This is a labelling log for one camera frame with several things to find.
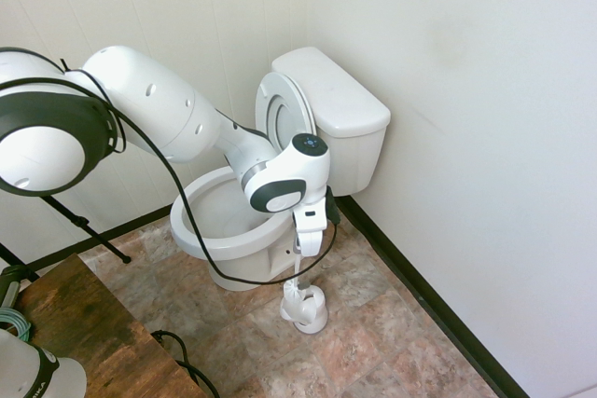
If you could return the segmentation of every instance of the black stand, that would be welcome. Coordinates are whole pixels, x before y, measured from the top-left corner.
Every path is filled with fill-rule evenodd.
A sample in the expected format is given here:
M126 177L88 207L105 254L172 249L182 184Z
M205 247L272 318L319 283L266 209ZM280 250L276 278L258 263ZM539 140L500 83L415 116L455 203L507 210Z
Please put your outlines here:
M110 241L105 239L102 235L100 235L99 233L97 233L95 230L93 230L91 227L88 226L88 224L90 223L90 220L87 219L85 216L75 215L74 213L72 213L70 210L68 210L66 207L64 207L58 200L56 200L52 196L42 196L41 199L43 199L54 210L61 213L66 219L68 219L75 226L82 228L88 234L90 234L92 237L94 237L97 241L99 241L101 244L103 244L114 255L118 256L122 260L123 263L131 263L131 258L129 256L123 254L116 247L114 247L110 243Z
M1 242L0 242L0 258L2 258L4 261L9 263L11 266L23 265L23 266L27 267L27 265L25 265L25 263L20 258L18 258L14 253L12 253ZM33 281L36 281L37 279L39 279L39 276L35 272L30 270L29 268L27 268L27 269L29 270L29 275L27 276L27 279L29 279L30 282L33 282Z

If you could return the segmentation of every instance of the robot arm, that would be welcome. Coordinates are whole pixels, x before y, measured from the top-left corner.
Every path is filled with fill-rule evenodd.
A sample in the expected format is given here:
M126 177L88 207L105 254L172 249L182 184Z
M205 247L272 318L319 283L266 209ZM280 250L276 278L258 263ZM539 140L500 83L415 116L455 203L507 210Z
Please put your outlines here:
M316 136L300 134L278 155L265 134L234 123L178 75L131 48L105 48L82 71L66 73L29 50L0 48L0 65L0 187L6 191L58 193L114 149L114 120L99 100L81 93L103 97L90 75L171 162L220 149L252 207L292 209L302 254L319 252L329 151ZM151 152L124 128L129 142Z
M221 150L251 206L264 213L292 209L301 253L318 254L326 228L329 174L329 151L321 139L297 135L278 155L265 134L216 111L187 82L130 48L101 50L83 70L104 85L114 106L171 161L190 161L211 146ZM91 89L84 78L78 74L77 82ZM134 132L127 136L148 150Z

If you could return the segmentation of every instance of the toilet lid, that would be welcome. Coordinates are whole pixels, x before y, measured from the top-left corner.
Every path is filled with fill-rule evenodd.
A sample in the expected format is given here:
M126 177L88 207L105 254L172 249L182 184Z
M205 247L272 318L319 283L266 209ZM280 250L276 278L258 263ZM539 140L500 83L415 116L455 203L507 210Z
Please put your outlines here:
M267 134L278 152L297 134L315 134L315 120L304 95L288 76L276 72L265 75L259 84L255 118L257 129Z

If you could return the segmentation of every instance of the floor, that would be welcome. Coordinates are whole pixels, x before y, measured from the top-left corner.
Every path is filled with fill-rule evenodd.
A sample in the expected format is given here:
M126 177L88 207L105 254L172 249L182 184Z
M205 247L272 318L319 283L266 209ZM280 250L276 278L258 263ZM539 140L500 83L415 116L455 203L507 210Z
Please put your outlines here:
M180 335L223 397L496 397L346 219L334 249L305 274L329 309L314 336L280 317L281 285L216 286L206 262L176 247L167 219L113 242L129 265L104 247L81 258L148 330Z

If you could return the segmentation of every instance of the toilet base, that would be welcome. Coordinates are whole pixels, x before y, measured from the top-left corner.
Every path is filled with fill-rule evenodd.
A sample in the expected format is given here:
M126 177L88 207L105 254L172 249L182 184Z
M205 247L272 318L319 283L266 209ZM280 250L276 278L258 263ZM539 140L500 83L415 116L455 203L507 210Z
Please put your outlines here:
M295 229L294 226L290 226L284 235L269 248L234 260L215 261L215 264L222 272L231 277L270 281L294 266L296 258L292 252L294 238ZM209 275L215 284L229 291L248 291L258 287L258 284L224 279L215 272L211 265L209 266Z

